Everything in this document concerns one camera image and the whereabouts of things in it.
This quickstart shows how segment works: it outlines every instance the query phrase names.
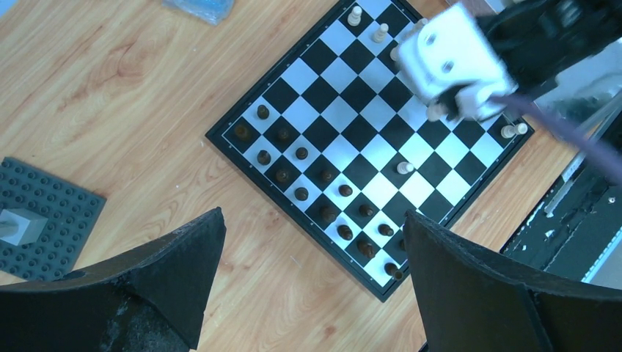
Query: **black pawn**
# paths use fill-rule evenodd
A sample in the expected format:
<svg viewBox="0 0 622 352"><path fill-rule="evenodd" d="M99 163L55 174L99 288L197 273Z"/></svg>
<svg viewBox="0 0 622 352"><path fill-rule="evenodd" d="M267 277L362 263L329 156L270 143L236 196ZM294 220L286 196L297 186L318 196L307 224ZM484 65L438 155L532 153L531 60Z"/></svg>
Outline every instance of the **black pawn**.
<svg viewBox="0 0 622 352"><path fill-rule="evenodd" d="M307 191L307 189L305 187L298 187L293 192L293 196L297 200L305 201L305 200L307 200L307 198L309 198L309 191Z"/></svg>
<svg viewBox="0 0 622 352"><path fill-rule="evenodd" d="M268 118L268 116L270 116L270 111L268 110L268 108L266 108L265 105L259 105L257 107L257 117L259 117L262 120L265 120Z"/></svg>
<svg viewBox="0 0 622 352"><path fill-rule="evenodd" d="M259 164L268 165L271 159L272 157L270 156L270 153L268 153L267 150L260 150L259 153L257 154L257 161L259 162Z"/></svg>

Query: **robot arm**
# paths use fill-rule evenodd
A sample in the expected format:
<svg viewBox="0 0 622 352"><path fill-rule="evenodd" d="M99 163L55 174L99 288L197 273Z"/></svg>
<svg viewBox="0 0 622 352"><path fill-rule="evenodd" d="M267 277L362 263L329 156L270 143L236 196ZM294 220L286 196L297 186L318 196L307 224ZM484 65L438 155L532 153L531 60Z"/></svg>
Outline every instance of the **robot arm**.
<svg viewBox="0 0 622 352"><path fill-rule="evenodd" d="M530 95L620 37L619 0L526 0L484 17L456 4L400 44L398 63L431 120L484 120L505 109L491 95Z"/></svg>

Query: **cable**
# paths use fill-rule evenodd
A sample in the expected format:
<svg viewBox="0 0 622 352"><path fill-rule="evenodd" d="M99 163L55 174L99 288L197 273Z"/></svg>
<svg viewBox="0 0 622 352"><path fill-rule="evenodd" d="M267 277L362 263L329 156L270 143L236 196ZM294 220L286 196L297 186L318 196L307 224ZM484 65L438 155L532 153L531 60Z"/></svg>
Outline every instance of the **cable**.
<svg viewBox="0 0 622 352"><path fill-rule="evenodd" d="M585 138L576 126L561 117L543 113L533 102L521 95L494 95L490 101L518 109L536 119L553 134L562 137L585 154L585 158L599 168L616 185L622 185L622 158L610 145Z"/></svg>

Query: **black chess piece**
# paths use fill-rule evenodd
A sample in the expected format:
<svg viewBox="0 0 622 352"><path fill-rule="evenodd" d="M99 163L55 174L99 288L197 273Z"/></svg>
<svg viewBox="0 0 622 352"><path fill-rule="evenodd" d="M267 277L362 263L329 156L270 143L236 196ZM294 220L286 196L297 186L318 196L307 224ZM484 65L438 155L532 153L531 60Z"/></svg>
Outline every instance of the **black chess piece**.
<svg viewBox="0 0 622 352"><path fill-rule="evenodd" d="M366 256L369 259L373 259L376 256L376 251L373 250L373 246L371 243L367 241L359 241L356 244L356 247L359 249L359 252Z"/></svg>
<svg viewBox="0 0 622 352"><path fill-rule="evenodd" d="M337 227L337 234L346 241L353 238L352 229L348 225L339 225Z"/></svg>
<svg viewBox="0 0 622 352"><path fill-rule="evenodd" d="M344 197L349 197L352 195L352 187L348 186L348 185L341 185L339 186L339 194L341 194Z"/></svg>
<svg viewBox="0 0 622 352"><path fill-rule="evenodd" d="M300 147L300 148L296 149L296 157L299 160L306 159L308 155L309 155L309 151L307 150L307 148Z"/></svg>
<svg viewBox="0 0 622 352"><path fill-rule="evenodd" d="M293 196L297 200L304 202L305 200L307 200L307 198L309 198L309 191L305 187L298 187L293 192Z"/></svg>
<svg viewBox="0 0 622 352"><path fill-rule="evenodd" d="M404 278L404 273L399 270L398 266L393 263L387 263L384 266L384 272L391 275L395 280L402 280Z"/></svg>
<svg viewBox="0 0 622 352"><path fill-rule="evenodd" d="M391 226L387 224L382 224L378 226L378 232L380 232L380 234L383 236L389 236L389 237L393 236L393 233L394 233Z"/></svg>
<svg viewBox="0 0 622 352"><path fill-rule="evenodd" d="M267 150L260 150L259 153L257 154L257 161L259 162L259 164L268 165L271 159L272 157L270 156L270 153L268 153Z"/></svg>
<svg viewBox="0 0 622 352"><path fill-rule="evenodd" d="M268 110L268 108L266 108L265 105L259 105L257 107L257 117L259 117L262 120L267 119L270 116L270 110Z"/></svg>

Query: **gray block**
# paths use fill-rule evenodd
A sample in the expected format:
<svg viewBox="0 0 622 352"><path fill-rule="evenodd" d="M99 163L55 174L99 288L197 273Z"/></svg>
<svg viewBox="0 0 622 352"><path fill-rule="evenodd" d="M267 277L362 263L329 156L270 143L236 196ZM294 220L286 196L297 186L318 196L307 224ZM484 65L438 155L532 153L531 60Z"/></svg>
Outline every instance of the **gray block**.
<svg viewBox="0 0 622 352"><path fill-rule="evenodd" d="M37 242L48 218L26 209L3 209L0 213L0 240L13 246Z"/></svg>

